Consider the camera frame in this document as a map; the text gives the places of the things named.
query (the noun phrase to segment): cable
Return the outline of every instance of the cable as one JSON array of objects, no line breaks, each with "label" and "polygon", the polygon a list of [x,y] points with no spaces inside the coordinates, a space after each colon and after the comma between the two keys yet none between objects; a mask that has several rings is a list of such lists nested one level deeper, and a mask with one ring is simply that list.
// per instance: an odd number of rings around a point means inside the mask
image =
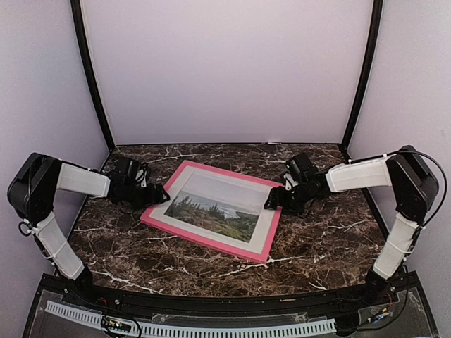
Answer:
[{"label": "cable", "polygon": [[131,215],[131,216],[133,216],[134,214],[136,214],[136,212],[139,211],[139,209],[133,209],[133,208],[132,208],[132,212],[129,213],[129,212],[127,212],[127,211],[124,210],[124,207],[125,207],[125,206],[124,206],[124,202],[119,201],[119,204],[121,205],[121,207],[119,208],[119,212],[122,213],[122,214],[124,214],[124,215]]},{"label": "cable", "polygon": [[390,299],[390,307],[393,305],[393,299],[389,293],[385,294]]},{"label": "cable", "polygon": [[406,297],[404,299],[404,304],[402,305],[402,308],[401,308],[400,312],[398,312],[397,315],[395,317],[393,317],[393,319],[390,322],[388,322],[388,323],[386,323],[386,324],[384,324],[384,325],[382,325],[380,327],[374,327],[374,328],[370,328],[369,327],[369,328],[363,328],[363,329],[357,328],[357,331],[376,331],[376,330],[381,330],[381,329],[383,329],[383,328],[385,328],[385,327],[387,327],[389,325],[392,325],[402,315],[402,312],[404,311],[404,309],[406,308],[406,305],[407,305],[407,300],[409,298],[409,290],[410,290],[409,269],[407,268],[406,265],[404,265],[404,269],[405,269],[405,272],[407,274],[407,288],[406,288]]},{"label": "cable", "polygon": [[74,296],[76,296],[79,300],[81,300],[83,303],[85,303],[85,304],[87,304],[87,305],[89,305],[89,306],[96,307],[96,308],[102,308],[102,309],[104,309],[105,311],[113,311],[113,312],[116,312],[116,313],[118,313],[119,315],[125,317],[125,319],[128,319],[128,320],[133,321],[133,322],[135,323],[137,329],[138,329],[138,336],[137,336],[137,338],[141,338],[141,336],[142,336],[142,327],[141,327],[141,325],[138,323],[138,321],[135,319],[135,317],[133,317],[132,315],[129,315],[128,313],[123,312],[123,311],[121,311],[121,310],[117,310],[117,309],[115,309],[115,308],[109,308],[108,306],[103,306],[103,305],[98,305],[98,304],[91,303],[90,301],[87,301],[86,299],[83,299],[76,291],[74,291],[74,289],[72,289],[72,287],[69,285],[69,283],[67,283],[66,286],[68,287],[69,290],[72,291],[72,294],[73,294]]},{"label": "cable", "polygon": [[420,228],[419,228],[420,230],[419,231],[421,231],[427,224],[429,224],[432,221],[432,219],[435,217],[435,215],[437,215],[438,211],[442,208],[443,204],[445,203],[445,197],[446,197],[447,191],[448,191],[448,180],[447,180],[445,171],[443,170],[442,166],[439,164],[439,162],[437,162],[436,159],[434,159],[432,156],[429,156],[428,154],[422,153],[420,151],[397,150],[397,151],[392,151],[391,153],[384,154],[384,155],[372,156],[372,157],[367,157],[367,158],[360,158],[360,159],[355,160],[355,161],[350,160],[350,164],[360,163],[362,161],[374,160],[374,159],[377,159],[377,158],[381,158],[381,157],[384,157],[384,156],[391,156],[391,155],[395,155],[395,154],[414,154],[414,155],[419,155],[419,156],[422,156],[424,158],[427,158],[428,160],[430,160],[432,163],[435,164],[437,169],[439,169],[440,173],[442,174],[443,184],[444,184],[442,199],[440,200],[440,203],[438,204],[438,206],[434,210],[434,212],[431,214],[431,216],[426,221],[424,221],[422,224],[420,224]]},{"label": "cable", "polygon": [[404,303],[403,303],[403,305],[402,305],[402,308],[401,308],[400,312],[398,312],[397,315],[396,315],[395,317],[393,317],[393,319],[392,319],[390,322],[388,322],[388,323],[386,323],[386,324],[384,324],[384,325],[381,325],[380,327],[374,327],[374,328],[370,328],[370,327],[369,327],[369,328],[362,328],[363,326],[366,326],[366,325],[369,325],[369,324],[374,323],[374,321],[371,321],[371,322],[366,321],[366,322],[364,322],[364,323],[362,323],[362,324],[359,324],[358,326],[354,326],[354,327],[336,327],[337,332],[350,332],[350,331],[376,331],[376,330],[381,330],[381,329],[383,329],[383,328],[385,328],[385,327],[387,327],[387,326],[393,324],[393,323],[394,323],[394,322],[402,315],[402,312],[403,312],[404,309],[406,308],[406,305],[407,305],[407,299],[408,299],[408,297],[409,297],[409,290],[410,290],[410,283],[409,283],[409,269],[407,268],[406,265],[403,265],[403,267],[404,267],[405,273],[406,273],[406,275],[407,275],[406,297],[405,297],[405,299],[404,299]]},{"label": "cable", "polygon": [[305,219],[305,218],[309,217],[309,216],[310,216],[310,213],[311,213],[311,207],[314,205],[314,203],[315,203],[316,201],[317,201],[317,198],[314,198],[314,199],[311,200],[311,202],[310,202],[310,204],[309,204],[309,210],[307,210],[307,212],[305,213],[305,215],[300,215],[299,213],[297,213],[297,216],[298,216],[299,218],[302,218],[302,219]]},{"label": "cable", "polygon": [[105,306],[108,306],[108,301],[106,301],[106,299],[104,297],[100,297],[99,300],[103,301]]}]

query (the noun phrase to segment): white cable track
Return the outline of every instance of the white cable track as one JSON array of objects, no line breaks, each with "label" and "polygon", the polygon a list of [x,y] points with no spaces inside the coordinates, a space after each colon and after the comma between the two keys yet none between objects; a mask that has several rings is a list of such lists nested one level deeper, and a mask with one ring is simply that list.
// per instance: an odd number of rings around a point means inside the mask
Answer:
[{"label": "white cable track", "polygon": [[[45,311],[74,323],[102,330],[102,314],[98,311],[91,312],[55,301],[48,301]],[[128,334],[115,329],[110,329],[110,331],[127,334],[128,337],[138,336],[138,329],[133,321],[123,319],[121,321],[132,326]],[[178,327],[140,321],[138,323],[142,328],[142,338],[298,338],[315,337],[320,334],[336,332],[334,319],[312,323],[253,328]]]}]

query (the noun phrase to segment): zip tie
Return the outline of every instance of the zip tie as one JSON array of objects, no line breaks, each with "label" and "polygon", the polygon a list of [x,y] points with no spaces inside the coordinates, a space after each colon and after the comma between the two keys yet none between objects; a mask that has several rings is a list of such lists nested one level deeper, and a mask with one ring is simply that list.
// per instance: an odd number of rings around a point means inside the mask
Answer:
[{"label": "zip tie", "polygon": [[396,245],[394,245],[391,241],[386,241],[389,245],[391,245],[394,249],[396,249],[397,251],[399,251],[401,254],[404,254],[404,255],[410,255],[413,251],[404,251],[404,250],[401,250],[400,248],[398,248]]}]

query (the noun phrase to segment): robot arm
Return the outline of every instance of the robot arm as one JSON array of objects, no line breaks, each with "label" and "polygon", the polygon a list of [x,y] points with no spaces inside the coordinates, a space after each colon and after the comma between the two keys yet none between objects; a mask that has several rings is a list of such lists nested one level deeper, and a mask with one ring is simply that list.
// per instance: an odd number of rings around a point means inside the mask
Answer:
[{"label": "robot arm", "polygon": [[19,224],[21,233],[34,236],[46,259],[62,276],[89,288],[91,273],[56,222],[53,212],[56,190],[107,197],[113,202],[126,201],[133,208],[169,200],[161,184],[146,184],[146,178],[147,167],[129,158],[120,158],[115,170],[101,175],[89,168],[33,153],[10,184],[8,200],[23,219]]},{"label": "robot arm", "polygon": [[438,181],[415,148],[405,146],[395,154],[367,161],[340,164],[319,171],[306,154],[286,163],[285,187],[271,190],[265,208],[282,206],[304,212],[306,202],[332,193],[366,187],[392,187],[397,215],[385,246],[366,276],[367,286],[380,291],[410,254],[421,225],[438,193]]}]

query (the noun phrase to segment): black vertical pole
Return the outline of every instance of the black vertical pole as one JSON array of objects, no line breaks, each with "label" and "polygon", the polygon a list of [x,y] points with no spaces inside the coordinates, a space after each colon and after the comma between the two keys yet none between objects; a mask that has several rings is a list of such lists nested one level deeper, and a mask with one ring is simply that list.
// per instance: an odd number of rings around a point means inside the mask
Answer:
[{"label": "black vertical pole", "polygon": [[359,118],[360,108],[364,100],[366,85],[368,84],[371,64],[373,63],[374,51],[376,49],[376,41],[378,39],[379,25],[381,23],[383,0],[374,0],[373,13],[371,14],[371,23],[369,26],[368,41],[366,42],[366,50],[362,71],[360,72],[359,84],[354,97],[354,103],[350,113],[350,118],[347,121],[345,136],[341,141],[341,145],[347,149],[350,145],[352,134],[354,133],[357,119]]},{"label": "black vertical pole", "polygon": [[94,68],[92,67],[91,56],[87,45],[85,26],[83,24],[82,8],[80,0],[70,0],[72,5],[73,23],[75,26],[75,33],[78,40],[78,48],[82,57],[83,68],[85,69],[86,81],[92,97],[92,103],[99,120],[100,128],[104,134],[104,139],[109,150],[115,148],[113,135],[111,134],[108,120],[106,119],[105,110],[101,103],[99,88],[97,87],[96,77],[94,75]]}]

